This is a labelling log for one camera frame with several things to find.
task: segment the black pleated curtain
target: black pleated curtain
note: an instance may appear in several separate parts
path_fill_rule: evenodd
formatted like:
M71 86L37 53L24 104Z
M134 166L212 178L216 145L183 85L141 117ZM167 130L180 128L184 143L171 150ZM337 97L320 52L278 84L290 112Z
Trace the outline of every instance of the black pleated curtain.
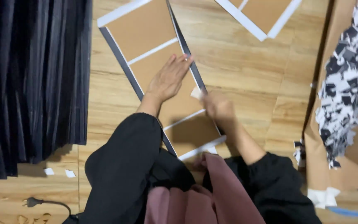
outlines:
M92 0L0 0L0 179L86 144Z

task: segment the laminate floor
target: laminate floor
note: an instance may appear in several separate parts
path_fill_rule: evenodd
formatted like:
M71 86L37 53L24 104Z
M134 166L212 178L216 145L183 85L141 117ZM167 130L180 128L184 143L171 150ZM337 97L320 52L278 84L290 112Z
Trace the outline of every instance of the laminate floor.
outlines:
M86 159L140 103L96 24L97 18L126 2L93 0L88 144L61 149L36 166L20 165L18 178L0 180L0 220L5 224L18 223L18 215L32 219L50 213L48 224L66 218L67 210L60 206L22 207L22 200L30 196L62 201L73 213L85 208L91 189L84 172ZM260 42L214 0L171 0L207 89L220 90L234 101L242 124L273 153L292 158L293 141L301 138L328 3L303 0L275 39ZM225 145L217 151L230 156ZM55 175L45 176L46 167ZM67 178L65 169L76 177ZM358 209L355 191L343 192L337 201ZM327 224L358 223L326 210L317 213Z

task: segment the cardboard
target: cardboard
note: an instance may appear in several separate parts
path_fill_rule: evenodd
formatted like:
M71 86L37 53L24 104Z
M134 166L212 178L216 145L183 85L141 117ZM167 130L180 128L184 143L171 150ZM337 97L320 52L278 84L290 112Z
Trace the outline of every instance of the cardboard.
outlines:
M317 89L321 88L322 82L326 77L325 63L335 50L340 34L351 25L353 8L356 0L336 1L331 15L330 25L327 33L319 81ZM341 191L358 188L358 127L354 129L356 136L354 145L347 148L344 157L337 160L342 168L329 169L327 153L323 141L319 135L318 124L316 123L317 108L321 106L318 97L313 105L312 113L309 117L305 129L306 147L306 172L308 188L325 191L327 187L334 187Z
M215 0L260 41L275 38L301 0Z
M190 55L166 0L137 0L99 18L97 23L140 100L172 54ZM204 87L193 63L178 94L162 104L158 120L164 131L163 142L180 159L226 139L199 100L191 96L195 88Z

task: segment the pile of paper scraps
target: pile of paper scraps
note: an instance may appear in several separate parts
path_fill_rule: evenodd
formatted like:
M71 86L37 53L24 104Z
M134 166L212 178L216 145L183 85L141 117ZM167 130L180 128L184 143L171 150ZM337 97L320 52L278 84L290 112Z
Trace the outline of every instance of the pile of paper scraps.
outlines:
M341 167L336 158L353 144L352 128L358 125L358 6L353 11L352 26L341 34L325 69L316 122L331 169Z

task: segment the pink scarf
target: pink scarf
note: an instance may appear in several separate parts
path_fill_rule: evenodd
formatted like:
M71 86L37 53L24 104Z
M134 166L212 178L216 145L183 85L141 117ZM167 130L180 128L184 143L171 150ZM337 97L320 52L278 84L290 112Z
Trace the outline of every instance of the pink scarf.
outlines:
M156 187L149 192L145 224L265 224L236 175L219 155L204 153L213 193L200 185L189 191Z

